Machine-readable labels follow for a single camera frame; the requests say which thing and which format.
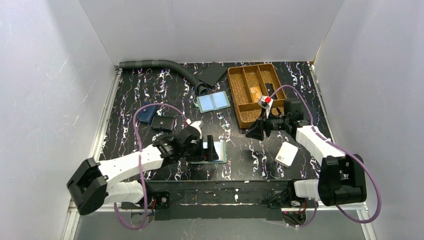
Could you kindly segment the black flat pad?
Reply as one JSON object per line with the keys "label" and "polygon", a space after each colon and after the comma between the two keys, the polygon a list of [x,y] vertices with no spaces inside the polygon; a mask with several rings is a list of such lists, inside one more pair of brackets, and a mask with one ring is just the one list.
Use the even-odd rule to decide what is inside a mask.
{"label": "black flat pad", "polygon": [[213,88],[215,84],[227,73],[228,68],[220,63],[212,62],[202,71],[198,79],[205,83],[209,88]]}

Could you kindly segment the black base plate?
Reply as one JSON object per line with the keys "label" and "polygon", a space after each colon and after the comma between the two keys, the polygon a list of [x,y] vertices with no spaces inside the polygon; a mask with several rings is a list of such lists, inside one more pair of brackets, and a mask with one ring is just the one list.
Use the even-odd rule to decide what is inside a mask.
{"label": "black base plate", "polygon": [[301,215],[314,209],[312,200],[288,200],[291,180],[149,181],[147,190],[155,220],[283,220],[284,212]]}

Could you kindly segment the orange card in tray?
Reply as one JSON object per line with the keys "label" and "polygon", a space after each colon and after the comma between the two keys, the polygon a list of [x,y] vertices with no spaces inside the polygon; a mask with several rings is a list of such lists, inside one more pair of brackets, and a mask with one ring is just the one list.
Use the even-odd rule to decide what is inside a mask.
{"label": "orange card in tray", "polygon": [[250,87],[249,91],[251,94],[252,101],[255,103],[259,102],[263,96],[261,88],[259,86],[254,86],[254,87]]}

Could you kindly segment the black snap wallet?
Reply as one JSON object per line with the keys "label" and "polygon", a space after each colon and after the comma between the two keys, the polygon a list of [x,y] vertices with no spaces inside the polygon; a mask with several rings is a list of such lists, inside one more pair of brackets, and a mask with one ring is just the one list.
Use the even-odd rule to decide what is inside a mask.
{"label": "black snap wallet", "polygon": [[172,132],[175,118],[170,116],[156,115],[150,123],[150,127],[155,131]]}

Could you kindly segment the navy blue wallet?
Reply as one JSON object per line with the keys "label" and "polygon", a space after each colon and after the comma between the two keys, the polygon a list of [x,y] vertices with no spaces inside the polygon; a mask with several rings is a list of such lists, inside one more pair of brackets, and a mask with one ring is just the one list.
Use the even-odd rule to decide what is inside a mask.
{"label": "navy blue wallet", "polygon": [[140,123],[150,125],[157,114],[158,106],[150,102],[144,102],[142,107],[144,106],[146,107],[137,114],[136,118]]}

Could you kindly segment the open mint card holder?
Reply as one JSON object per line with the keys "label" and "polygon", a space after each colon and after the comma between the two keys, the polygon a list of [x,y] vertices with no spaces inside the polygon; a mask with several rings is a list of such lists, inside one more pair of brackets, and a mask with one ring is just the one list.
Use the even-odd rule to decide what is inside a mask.
{"label": "open mint card holder", "polygon": [[227,93],[219,91],[212,94],[198,96],[194,105],[201,113],[217,111],[231,106]]}

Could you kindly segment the mint green card holder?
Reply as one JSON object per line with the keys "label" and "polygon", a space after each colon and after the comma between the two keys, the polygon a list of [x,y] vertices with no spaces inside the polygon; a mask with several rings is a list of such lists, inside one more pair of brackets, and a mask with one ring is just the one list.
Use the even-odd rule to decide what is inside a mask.
{"label": "mint green card holder", "polygon": [[191,164],[225,164],[227,162],[226,143],[224,141],[214,141],[215,152],[218,156],[217,160],[213,161],[191,161]]}

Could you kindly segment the wicker divided tray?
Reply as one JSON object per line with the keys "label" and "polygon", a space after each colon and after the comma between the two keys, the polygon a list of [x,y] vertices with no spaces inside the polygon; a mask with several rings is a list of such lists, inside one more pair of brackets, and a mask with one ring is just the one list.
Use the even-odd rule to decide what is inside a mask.
{"label": "wicker divided tray", "polygon": [[282,85],[271,63],[230,67],[227,80],[241,129],[249,128],[260,116],[261,97],[272,95]]}

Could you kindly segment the white rectangular box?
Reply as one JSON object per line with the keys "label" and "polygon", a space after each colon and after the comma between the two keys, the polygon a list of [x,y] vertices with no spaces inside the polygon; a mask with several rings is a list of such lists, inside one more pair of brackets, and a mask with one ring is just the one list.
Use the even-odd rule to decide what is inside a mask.
{"label": "white rectangular box", "polygon": [[274,161],[282,166],[289,168],[297,155],[298,147],[285,141],[282,143]]}

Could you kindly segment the black VIP credit card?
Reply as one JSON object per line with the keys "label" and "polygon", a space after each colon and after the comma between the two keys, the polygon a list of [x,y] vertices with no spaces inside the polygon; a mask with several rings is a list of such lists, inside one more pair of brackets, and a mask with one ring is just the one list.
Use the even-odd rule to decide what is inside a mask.
{"label": "black VIP credit card", "polygon": [[265,83],[264,85],[265,85],[265,89],[268,93],[268,96],[271,96],[275,92],[273,84],[272,83]]}

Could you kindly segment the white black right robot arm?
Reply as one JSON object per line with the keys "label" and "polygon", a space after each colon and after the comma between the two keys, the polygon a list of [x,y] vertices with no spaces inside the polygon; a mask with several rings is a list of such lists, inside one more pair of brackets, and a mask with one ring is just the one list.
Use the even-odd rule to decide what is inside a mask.
{"label": "white black right robot arm", "polygon": [[289,201],[311,199],[325,206],[364,202],[367,198],[365,171],[362,159],[353,157],[334,147],[309,119],[305,118],[300,100],[284,102],[284,113],[272,114],[273,99],[263,96],[258,105],[260,116],[248,128],[246,137],[259,141],[269,137],[273,131],[285,131],[307,151],[320,165],[318,179],[292,180],[288,184]]}

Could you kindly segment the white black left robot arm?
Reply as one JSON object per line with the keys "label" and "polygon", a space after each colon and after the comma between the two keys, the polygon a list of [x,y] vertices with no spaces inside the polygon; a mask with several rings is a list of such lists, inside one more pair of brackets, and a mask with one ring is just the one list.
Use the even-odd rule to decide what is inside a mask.
{"label": "white black left robot arm", "polygon": [[66,184],[80,215],[88,215],[112,203],[141,205],[148,191],[144,180],[127,182],[130,177],[142,177],[144,172],[158,170],[180,159],[194,164],[225,161],[225,144],[204,136],[201,121],[195,121],[177,134],[166,134],[141,150],[115,159],[96,162],[92,157],[82,161]]}

